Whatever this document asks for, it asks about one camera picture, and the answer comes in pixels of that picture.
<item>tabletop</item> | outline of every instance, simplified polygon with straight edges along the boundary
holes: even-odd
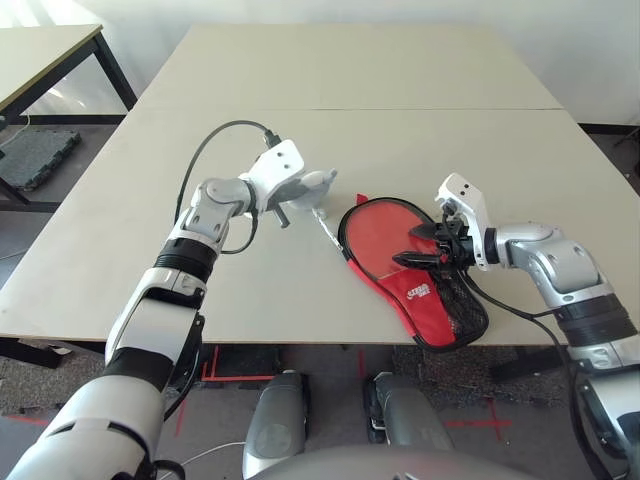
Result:
[[[102,25],[0,28],[0,110],[100,30]]]

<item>white wall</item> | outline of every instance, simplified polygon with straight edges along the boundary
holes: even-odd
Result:
[[[0,0],[0,27],[102,23],[138,94],[189,25],[212,22],[490,25],[576,121],[640,123],[640,0]],[[123,111],[93,58],[29,109]]]

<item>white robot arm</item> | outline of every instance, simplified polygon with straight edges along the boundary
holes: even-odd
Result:
[[[240,178],[201,183],[115,322],[102,375],[71,397],[8,478],[152,479],[158,466],[171,464],[155,459],[164,391],[197,361],[204,326],[198,310],[229,220],[283,202],[313,208],[336,173],[305,174],[285,140]]]
[[[493,227],[482,193],[456,173],[436,201],[443,222],[452,216],[451,226],[459,228],[454,243],[466,250],[464,266],[488,271],[499,264],[531,276],[567,338],[571,359],[586,374],[578,388],[601,444],[626,456],[640,478],[640,335],[589,252],[557,227]],[[468,229],[460,229],[459,216]]]

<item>table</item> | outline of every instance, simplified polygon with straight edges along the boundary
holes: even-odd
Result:
[[[87,57],[94,54],[130,110],[137,98],[104,40],[102,25],[0,29],[0,117],[8,124]],[[58,202],[31,202],[0,178],[0,211],[45,212]]]
[[[231,53],[221,45],[233,45]],[[250,65],[260,75],[247,77]],[[232,88],[235,75],[241,88]],[[235,118],[292,138],[310,169],[338,169],[324,203],[334,231],[356,193],[400,196],[437,214],[437,188],[457,171],[484,191],[496,224],[562,225],[593,253],[631,317],[640,316],[637,197],[490,31],[202,26],[176,49],[0,291],[0,332],[104,340],[171,228],[193,151]],[[205,150],[188,190],[208,176],[246,171],[263,148],[251,129],[226,132]],[[266,215],[251,248],[219,259],[203,305],[204,341],[412,343],[311,215],[288,215],[286,230]],[[245,219],[233,222],[228,248],[249,229]],[[514,306],[543,308],[524,272],[473,276]],[[536,327],[487,310],[491,324],[476,344],[549,344]],[[545,323],[558,332],[554,321]]]

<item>floor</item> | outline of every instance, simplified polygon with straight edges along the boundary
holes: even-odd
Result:
[[[113,126],[64,128],[79,131],[82,143],[53,178],[29,194],[30,198],[62,200],[114,131]],[[11,131],[0,132],[0,142],[9,134]],[[633,171],[639,158],[637,143],[627,141],[615,146],[620,137],[604,135],[592,139],[640,194],[640,178]],[[46,214],[0,212],[0,286],[48,218]],[[511,385],[487,386],[481,377],[492,354],[472,348],[461,352],[462,356],[439,357],[436,361],[421,357],[415,348],[283,347],[282,367],[310,376],[312,411],[307,451],[365,443],[362,381],[380,370],[396,369],[421,386],[460,451],[542,479],[590,478],[571,433],[557,372],[543,372]],[[418,368],[404,369],[403,355],[412,358]],[[474,359],[473,369],[461,371],[456,366],[460,361],[470,363],[464,355]],[[69,395],[101,367],[100,356],[79,352],[65,356],[55,371],[0,357],[0,476],[6,475]],[[449,378],[452,370],[457,373],[456,379],[444,382],[443,375]],[[184,462],[216,445],[244,440],[260,390],[240,388],[238,384],[213,387],[199,383],[169,419],[159,457]],[[188,478],[240,479],[241,454],[242,448],[236,445],[206,454],[189,463]]]

